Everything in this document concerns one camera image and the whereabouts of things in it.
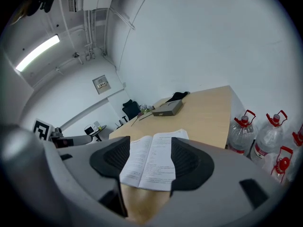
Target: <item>book page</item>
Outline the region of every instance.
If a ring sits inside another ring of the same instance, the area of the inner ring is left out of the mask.
[[[139,186],[151,143],[152,136],[144,136],[131,142],[129,158],[120,173],[120,183]]]
[[[155,134],[139,188],[170,191],[171,182],[176,178],[175,166],[171,160],[171,137],[188,139],[185,130]]]

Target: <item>ceiling light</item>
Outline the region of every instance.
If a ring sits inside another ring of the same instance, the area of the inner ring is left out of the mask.
[[[37,48],[35,48],[30,54],[27,55],[26,58],[20,62],[20,64],[16,67],[18,71],[23,71],[26,66],[29,65],[37,56],[42,54],[44,51],[46,51],[48,48],[52,47],[54,44],[57,44],[59,42],[58,35],[54,35],[52,38],[48,39],[41,45],[39,45]]]

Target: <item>black bag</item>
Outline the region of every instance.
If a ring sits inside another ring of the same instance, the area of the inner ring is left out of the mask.
[[[172,96],[172,98],[170,100],[166,101],[166,103],[180,100],[180,99],[184,98],[187,94],[190,94],[190,92],[185,92],[185,93],[176,92],[176,93],[174,93],[174,95]]]

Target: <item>white container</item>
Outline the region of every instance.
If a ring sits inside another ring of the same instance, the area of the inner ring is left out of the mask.
[[[252,126],[254,118],[249,123],[248,116],[246,116],[247,112],[251,113],[254,118],[256,117],[252,111],[246,110],[241,120],[234,118],[234,121],[230,125],[227,145],[227,149],[244,156],[249,154],[250,147],[255,138],[255,131]]]
[[[293,151],[282,146],[279,153],[267,154],[258,162],[258,165],[283,185],[289,175],[292,157]]]
[[[289,174],[287,175],[288,180],[292,182],[300,167],[303,154],[303,125],[298,133],[293,132],[292,137],[285,143],[285,146],[294,152],[290,162]]]
[[[281,124],[279,113],[285,116]],[[287,120],[287,115],[282,110],[279,113],[275,114],[273,118],[266,114],[269,124],[259,132],[256,143],[250,152],[250,158],[253,162],[257,163],[268,153],[277,153],[282,146],[283,129],[281,125]]]

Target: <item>sticker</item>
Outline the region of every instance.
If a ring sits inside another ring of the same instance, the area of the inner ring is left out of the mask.
[[[237,153],[239,153],[239,154],[241,154],[241,155],[244,155],[244,152],[245,152],[244,150],[235,149],[235,148],[232,147],[231,145],[228,145],[227,148],[230,149],[231,151],[237,152]]]
[[[254,151],[255,151],[257,157],[259,157],[259,158],[261,158],[261,159],[262,159],[264,156],[267,155],[267,152],[262,151],[262,150],[260,149],[260,147],[258,146],[257,143],[256,143],[256,145],[255,145],[255,147],[254,147]]]

